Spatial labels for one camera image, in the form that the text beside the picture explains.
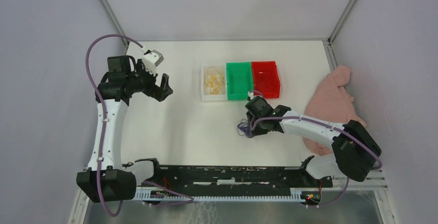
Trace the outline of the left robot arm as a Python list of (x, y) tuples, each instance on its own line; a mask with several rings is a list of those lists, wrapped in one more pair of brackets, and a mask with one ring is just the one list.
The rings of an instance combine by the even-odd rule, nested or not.
[(76, 176), (79, 188), (94, 203), (122, 201), (134, 198), (136, 187), (145, 181), (157, 186), (162, 171), (156, 159), (138, 159), (132, 165), (121, 161), (123, 124), (133, 94), (141, 92), (159, 102), (173, 90), (169, 76), (162, 75), (156, 85), (157, 67), (164, 60), (162, 54), (150, 51), (135, 61), (132, 56), (115, 56), (107, 59), (108, 71), (98, 84), (98, 124), (95, 144), (84, 172)]

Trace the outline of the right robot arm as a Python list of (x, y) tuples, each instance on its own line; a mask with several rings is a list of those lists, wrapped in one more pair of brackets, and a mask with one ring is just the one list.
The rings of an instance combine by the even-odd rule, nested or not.
[(249, 97), (245, 105), (252, 136), (268, 132), (293, 134), (331, 149), (331, 153), (309, 157), (298, 173), (299, 182), (311, 187), (324, 177), (344, 175), (365, 181), (372, 170), (381, 169), (381, 148), (364, 126), (354, 120), (338, 123), (300, 114), (290, 107), (273, 108), (262, 96)]

